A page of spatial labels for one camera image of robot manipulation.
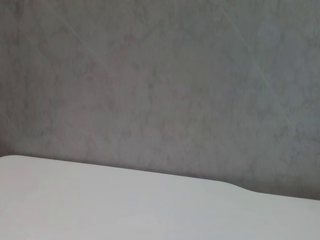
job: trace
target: white desk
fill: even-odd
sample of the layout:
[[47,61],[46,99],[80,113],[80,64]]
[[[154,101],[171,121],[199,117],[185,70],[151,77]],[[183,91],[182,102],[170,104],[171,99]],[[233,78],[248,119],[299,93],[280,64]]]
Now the white desk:
[[212,180],[0,158],[0,240],[320,240],[320,201]]

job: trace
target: gray wall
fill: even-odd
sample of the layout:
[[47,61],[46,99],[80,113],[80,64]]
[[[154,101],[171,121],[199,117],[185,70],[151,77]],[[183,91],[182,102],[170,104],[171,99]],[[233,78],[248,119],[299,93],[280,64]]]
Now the gray wall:
[[320,199],[320,1],[0,6],[1,155]]

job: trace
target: wall surface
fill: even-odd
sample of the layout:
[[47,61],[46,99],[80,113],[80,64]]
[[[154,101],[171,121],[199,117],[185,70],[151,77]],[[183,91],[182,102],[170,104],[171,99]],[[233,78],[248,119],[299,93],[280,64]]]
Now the wall surface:
[[318,0],[0,2],[0,155],[320,200]]

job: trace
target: white tabletop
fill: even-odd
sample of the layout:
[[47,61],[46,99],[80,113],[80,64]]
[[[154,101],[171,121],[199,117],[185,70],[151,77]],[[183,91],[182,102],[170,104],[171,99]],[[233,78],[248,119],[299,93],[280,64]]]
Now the white tabletop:
[[320,201],[212,180],[0,158],[0,240],[319,240]]

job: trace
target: textured wall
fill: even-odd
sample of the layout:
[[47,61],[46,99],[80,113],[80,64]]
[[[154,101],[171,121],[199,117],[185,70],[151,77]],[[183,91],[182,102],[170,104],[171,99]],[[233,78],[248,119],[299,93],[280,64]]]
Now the textured wall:
[[318,0],[1,0],[0,154],[320,199]]

